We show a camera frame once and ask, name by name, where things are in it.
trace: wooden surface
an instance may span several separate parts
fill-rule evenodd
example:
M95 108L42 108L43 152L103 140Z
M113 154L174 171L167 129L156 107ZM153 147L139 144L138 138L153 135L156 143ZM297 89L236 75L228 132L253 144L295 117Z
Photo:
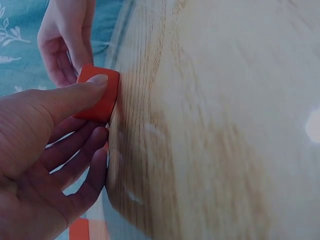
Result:
M320 1L134 2L112 206L155 240L320 239Z

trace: orange block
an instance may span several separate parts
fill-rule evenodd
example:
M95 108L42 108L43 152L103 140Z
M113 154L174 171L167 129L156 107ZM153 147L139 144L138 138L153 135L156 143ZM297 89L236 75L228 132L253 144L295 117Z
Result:
M90 240L88 219L78 218L78 220L69 227L69 239Z
M104 95L96 105L75 114L74 117L106 124L111 118L111 114L117 101L120 73L114 70L87 64L82 68L77 79L77 83L85 83L90 78L99 74L108 76L107 87Z

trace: red block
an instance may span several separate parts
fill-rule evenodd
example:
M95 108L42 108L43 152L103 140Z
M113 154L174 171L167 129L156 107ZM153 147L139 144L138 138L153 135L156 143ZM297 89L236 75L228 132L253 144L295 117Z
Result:
M104 95L96 105L75 114L74 117L106 124L111 118L111 114L117 101L120 73L114 70L87 64L82 68L77 79L77 83L85 83L90 78L99 74L108 76L107 87Z

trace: wood grain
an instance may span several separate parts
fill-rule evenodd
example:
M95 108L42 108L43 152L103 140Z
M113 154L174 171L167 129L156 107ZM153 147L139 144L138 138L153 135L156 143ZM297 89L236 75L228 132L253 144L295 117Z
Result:
M134 2L106 180L125 219L155 240L320 238L319 9Z

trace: skin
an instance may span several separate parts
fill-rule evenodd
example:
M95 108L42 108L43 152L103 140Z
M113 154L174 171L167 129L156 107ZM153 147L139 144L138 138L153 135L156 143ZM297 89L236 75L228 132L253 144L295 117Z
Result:
M106 179L108 131L72 115L96 104L106 87L107 78L98 75L0 97L0 239L54 239L97 200ZM65 195L89 166L80 189Z
M48 75L58 87L74 84L80 69L93 63L90 40L95 7L95 0L49 2L37 42Z

